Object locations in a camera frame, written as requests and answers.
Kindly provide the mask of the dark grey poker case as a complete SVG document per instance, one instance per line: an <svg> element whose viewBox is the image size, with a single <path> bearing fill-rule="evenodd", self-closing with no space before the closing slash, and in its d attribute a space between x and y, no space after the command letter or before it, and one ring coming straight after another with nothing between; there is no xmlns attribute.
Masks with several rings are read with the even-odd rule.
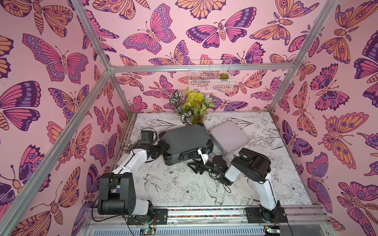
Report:
<svg viewBox="0 0 378 236"><path fill-rule="evenodd" d="M167 166L200 158L201 155L198 153L198 149L205 148L213 151L214 147L209 132L203 123L161 132L159 139L170 146L170 149L162 155Z"/></svg>

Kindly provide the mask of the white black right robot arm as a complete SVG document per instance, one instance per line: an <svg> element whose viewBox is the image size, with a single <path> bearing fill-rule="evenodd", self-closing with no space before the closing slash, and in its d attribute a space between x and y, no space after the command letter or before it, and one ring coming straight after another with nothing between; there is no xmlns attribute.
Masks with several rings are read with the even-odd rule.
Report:
<svg viewBox="0 0 378 236"><path fill-rule="evenodd" d="M271 160L258 152L242 148L235 155L230 165L221 155L209 159L210 151L205 148L197 150L200 158L195 158L187 165L196 174L207 172L213 180L222 184L227 193L230 186L243 174L252 181L259 195L259 210L252 214L250 209L244 210L249 222L254 220L264 223L287 223L288 219L279 200L276 199L271 183Z"/></svg>

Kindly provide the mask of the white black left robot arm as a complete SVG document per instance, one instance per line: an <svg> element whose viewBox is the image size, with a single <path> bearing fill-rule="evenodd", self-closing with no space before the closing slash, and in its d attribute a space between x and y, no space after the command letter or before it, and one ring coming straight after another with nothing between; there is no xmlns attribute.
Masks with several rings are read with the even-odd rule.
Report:
<svg viewBox="0 0 378 236"><path fill-rule="evenodd" d="M97 212L108 215L108 219L131 216L143 224L149 224L154 217L153 204L137 197L133 175L147 161L154 161L167 152L170 145L159 141L156 132L142 131L135 145L121 149L129 156L112 173L100 177Z"/></svg>

